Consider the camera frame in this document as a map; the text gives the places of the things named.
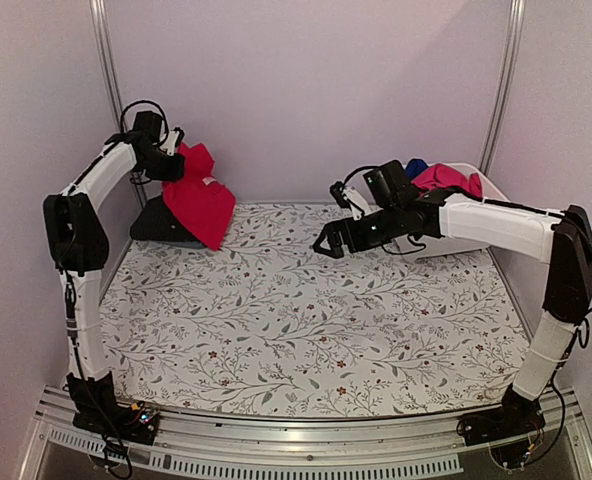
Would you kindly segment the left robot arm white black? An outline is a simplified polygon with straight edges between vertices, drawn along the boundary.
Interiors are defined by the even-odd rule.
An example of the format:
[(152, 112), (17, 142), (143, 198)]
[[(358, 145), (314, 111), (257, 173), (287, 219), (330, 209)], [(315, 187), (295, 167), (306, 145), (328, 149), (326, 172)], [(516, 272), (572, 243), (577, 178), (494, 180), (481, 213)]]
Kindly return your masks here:
[(142, 401), (117, 401), (113, 375), (103, 349), (100, 293), (110, 243), (98, 211), (128, 174), (149, 181), (177, 181), (184, 161), (177, 149), (183, 131), (170, 127), (152, 100), (128, 104), (137, 114), (132, 127), (121, 125), (100, 154), (61, 192), (47, 196), (43, 216), (47, 242), (63, 290), (69, 339), (67, 388), (76, 406), (75, 427), (119, 444), (153, 444), (157, 409)]

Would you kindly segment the pink garment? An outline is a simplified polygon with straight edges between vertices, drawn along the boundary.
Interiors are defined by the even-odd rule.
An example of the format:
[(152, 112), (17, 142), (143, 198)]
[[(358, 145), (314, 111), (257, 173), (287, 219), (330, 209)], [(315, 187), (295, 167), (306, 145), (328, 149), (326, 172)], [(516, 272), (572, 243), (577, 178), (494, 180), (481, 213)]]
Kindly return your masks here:
[(425, 191), (458, 187), (476, 197), (483, 196), (482, 183), (477, 173), (466, 175), (445, 164), (429, 166), (415, 176), (412, 183)]

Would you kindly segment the magenta t-shirt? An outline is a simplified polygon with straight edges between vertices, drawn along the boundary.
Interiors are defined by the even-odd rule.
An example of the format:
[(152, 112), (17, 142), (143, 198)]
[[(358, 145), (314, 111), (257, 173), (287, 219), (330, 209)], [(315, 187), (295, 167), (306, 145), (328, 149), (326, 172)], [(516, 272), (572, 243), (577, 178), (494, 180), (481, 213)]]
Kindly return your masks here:
[(233, 217), (236, 198), (213, 176), (215, 161), (203, 143), (187, 146), (184, 175), (162, 183), (162, 198), (171, 213), (197, 240), (213, 251), (220, 249)]

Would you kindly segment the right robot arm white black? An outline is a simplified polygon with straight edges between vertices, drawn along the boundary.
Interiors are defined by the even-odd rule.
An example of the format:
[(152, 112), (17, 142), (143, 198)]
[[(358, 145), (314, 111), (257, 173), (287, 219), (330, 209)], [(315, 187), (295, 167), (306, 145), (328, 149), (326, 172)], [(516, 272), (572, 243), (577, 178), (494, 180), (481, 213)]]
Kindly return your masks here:
[(466, 445), (501, 441), (545, 426), (540, 398), (554, 387), (592, 313), (592, 228), (577, 205), (538, 209), (476, 198), (455, 188), (405, 199), (379, 197), (380, 209), (326, 224), (315, 252), (341, 258), (402, 236), (485, 243), (499, 251), (512, 299), (527, 322), (529, 349), (499, 406), (463, 415)]

